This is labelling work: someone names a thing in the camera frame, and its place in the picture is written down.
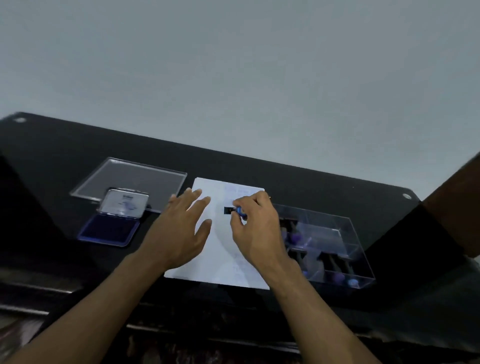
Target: forearm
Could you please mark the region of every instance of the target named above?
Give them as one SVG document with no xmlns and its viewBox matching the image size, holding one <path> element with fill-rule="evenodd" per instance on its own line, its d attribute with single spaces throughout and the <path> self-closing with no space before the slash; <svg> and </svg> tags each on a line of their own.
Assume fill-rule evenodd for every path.
<svg viewBox="0 0 480 364">
<path fill-rule="evenodd" d="M 99 363 L 115 335 L 155 281 L 129 255 L 92 293 L 15 354 L 8 364 Z"/>
<path fill-rule="evenodd" d="M 265 278 L 290 325 L 305 363 L 379 363 L 289 259 Z"/>
</svg>

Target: white wall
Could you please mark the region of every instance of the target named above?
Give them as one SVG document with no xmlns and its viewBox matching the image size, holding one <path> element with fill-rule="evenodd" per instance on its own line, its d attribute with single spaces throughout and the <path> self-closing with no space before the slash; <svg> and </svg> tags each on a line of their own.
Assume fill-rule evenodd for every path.
<svg viewBox="0 0 480 364">
<path fill-rule="evenodd" d="M 480 149 L 479 13 L 478 0 L 2 0 L 0 114 L 425 198 Z"/>
</svg>

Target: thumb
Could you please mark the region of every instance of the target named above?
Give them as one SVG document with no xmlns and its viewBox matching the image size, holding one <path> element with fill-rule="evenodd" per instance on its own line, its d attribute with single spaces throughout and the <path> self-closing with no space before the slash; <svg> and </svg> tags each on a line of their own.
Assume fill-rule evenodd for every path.
<svg viewBox="0 0 480 364">
<path fill-rule="evenodd" d="M 237 214 L 235 211 L 232 211 L 231 215 L 230 227 L 232 228 L 233 240 L 235 241 L 242 234 L 243 224 L 241 223 L 239 214 Z"/>
<path fill-rule="evenodd" d="M 211 219 L 207 219 L 198 228 L 197 233 L 195 234 L 195 238 L 197 240 L 197 244 L 201 245 L 202 248 L 207 241 L 208 235 L 210 234 L 210 228 L 212 227 Z"/>
</svg>

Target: white paper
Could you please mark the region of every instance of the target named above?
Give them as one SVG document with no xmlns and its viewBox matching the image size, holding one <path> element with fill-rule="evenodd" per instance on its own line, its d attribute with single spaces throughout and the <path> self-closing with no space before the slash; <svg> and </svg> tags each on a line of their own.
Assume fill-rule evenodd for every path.
<svg viewBox="0 0 480 364">
<path fill-rule="evenodd" d="M 210 235 L 196 258 L 179 268 L 168 270 L 165 277 L 269 290 L 260 273 L 243 257 L 233 241 L 230 215 L 224 214 L 224 207 L 233 206 L 233 200 L 264 189 L 195 178 L 192 189 L 198 188 L 202 189 L 199 198 L 210 196 L 212 200 L 198 220 L 196 230 L 205 219 L 210 218 Z"/>
</svg>

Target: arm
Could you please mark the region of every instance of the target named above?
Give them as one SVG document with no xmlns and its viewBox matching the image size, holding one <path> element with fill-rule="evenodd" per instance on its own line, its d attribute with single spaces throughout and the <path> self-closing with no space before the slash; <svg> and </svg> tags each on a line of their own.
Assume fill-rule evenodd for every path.
<svg viewBox="0 0 480 364">
<path fill-rule="evenodd" d="M 373 364 L 375 356 L 335 315 L 285 251 L 278 214 L 261 191 L 234 201 L 248 215 L 232 212 L 233 240 L 272 289 L 305 363 Z"/>
<path fill-rule="evenodd" d="M 187 263 L 202 251 L 212 222 L 205 220 L 197 234 L 195 224 L 210 198 L 198 200 L 189 209 L 201 192 L 187 189 L 179 198 L 172 196 L 140 248 L 7 363 L 99 363 L 150 285 L 167 269 Z"/>
</svg>

